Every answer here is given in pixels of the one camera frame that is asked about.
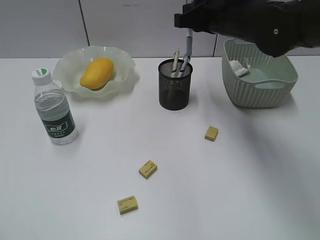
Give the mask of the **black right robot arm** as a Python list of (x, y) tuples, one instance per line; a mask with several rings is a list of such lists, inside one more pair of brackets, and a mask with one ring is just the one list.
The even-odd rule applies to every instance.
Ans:
[(195, 0), (174, 15), (174, 26), (238, 38), (276, 58), (297, 47), (319, 47), (320, 2)]

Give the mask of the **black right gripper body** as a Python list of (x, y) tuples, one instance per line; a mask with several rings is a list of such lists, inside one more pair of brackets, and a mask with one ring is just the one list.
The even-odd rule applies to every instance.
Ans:
[(214, 34), (212, 25), (224, 8), (224, 0), (187, 0), (181, 13), (174, 14), (174, 26), (196, 33)]

